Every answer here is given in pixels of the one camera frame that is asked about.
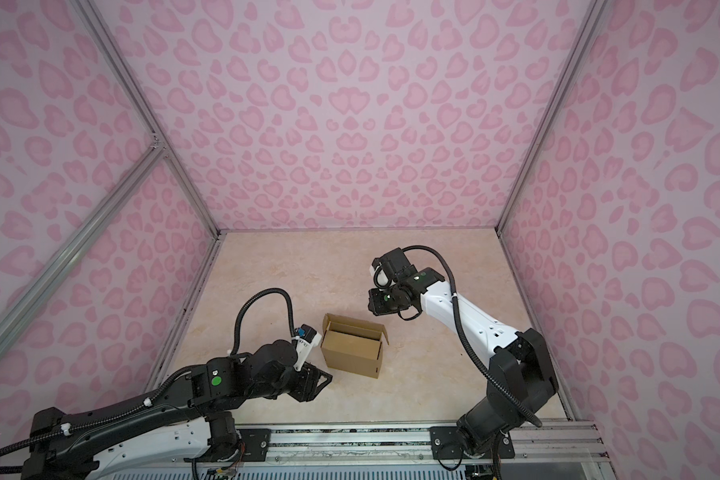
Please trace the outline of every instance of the beige table surface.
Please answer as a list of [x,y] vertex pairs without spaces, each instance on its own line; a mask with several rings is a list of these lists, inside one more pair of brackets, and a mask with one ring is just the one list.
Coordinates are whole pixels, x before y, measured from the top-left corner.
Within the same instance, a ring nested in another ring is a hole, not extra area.
[[[431,246],[450,265],[458,291],[501,322],[530,327],[509,265],[492,229],[241,232],[228,234],[174,357],[177,366],[204,363],[232,348],[235,318],[254,293],[269,287],[286,290],[294,323],[317,330],[327,312],[384,323],[390,345],[378,379],[340,370],[333,383],[312,401],[299,404],[288,395],[256,398],[233,415],[238,423],[379,422],[455,420],[485,396],[486,380],[464,353],[454,333],[422,315],[411,322],[368,312],[373,287],[368,266],[395,247]],[[434,256],[410,252],[417,268],[444,273]],[[240,352],[286,338],[286,304],[280,295],[258,300],[242,325]],[[308,361],[326,370],[319,350]],[[538,412],[564,418],[557,397]]]

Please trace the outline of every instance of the open cardboard box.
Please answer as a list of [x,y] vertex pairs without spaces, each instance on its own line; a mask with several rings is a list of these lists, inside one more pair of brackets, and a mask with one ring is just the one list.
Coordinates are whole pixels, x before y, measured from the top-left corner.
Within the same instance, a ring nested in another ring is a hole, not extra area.
[[322,320],[320,350],[329,369],[377,379],[382,368],[382,335],[389,345],[387,329],[381,323],[327,313]]

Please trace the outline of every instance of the pink patterned wallpaper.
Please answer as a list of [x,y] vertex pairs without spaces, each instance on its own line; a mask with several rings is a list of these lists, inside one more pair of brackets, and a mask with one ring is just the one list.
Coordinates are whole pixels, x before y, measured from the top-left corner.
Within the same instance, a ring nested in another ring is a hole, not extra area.
[[97,3],[235,229],[495,225],[588,4]]
[[149,142],[64,0],[0,2],[0,313]]
[[720,478],[720,2],[619,0],[508,233],[623,480]]
[[209,238],[161,162],[0,362],[0,446],[141,392]]

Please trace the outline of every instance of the mounting plate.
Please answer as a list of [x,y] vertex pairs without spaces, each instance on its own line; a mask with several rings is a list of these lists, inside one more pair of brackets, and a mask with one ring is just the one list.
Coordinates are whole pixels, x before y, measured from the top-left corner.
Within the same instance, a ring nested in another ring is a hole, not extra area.
[[[461,435],[457,427],[430,427],[430,446],[432,446],[432,458],[435,460],[459,460],[465,455],[461,453]],[[499,456],[502,458],[514,458],[514,447],[512,437],[506,437],[509,443],[499,445]],[[490,452],[480,458],[490,460]]]
[[269,451],[269,437],[272,430],[268,428],[244,428],[240,430],[240,439],[246,445],[242,456],[244,462],[264,462]]

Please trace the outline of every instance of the pink wall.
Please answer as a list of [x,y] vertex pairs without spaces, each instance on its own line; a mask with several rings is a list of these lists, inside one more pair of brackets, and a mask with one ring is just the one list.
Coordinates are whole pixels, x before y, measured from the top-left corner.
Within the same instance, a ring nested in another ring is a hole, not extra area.
[[142,391],[209,235],[161,163],[0,362],[0,446]]
[[218,224],[493,226],[588,0],[98,2]]
[[0,313],[145,151],[64,0],[0,2]]
[[720,2],[620,0],[509,229],[620,478],[720,477]]

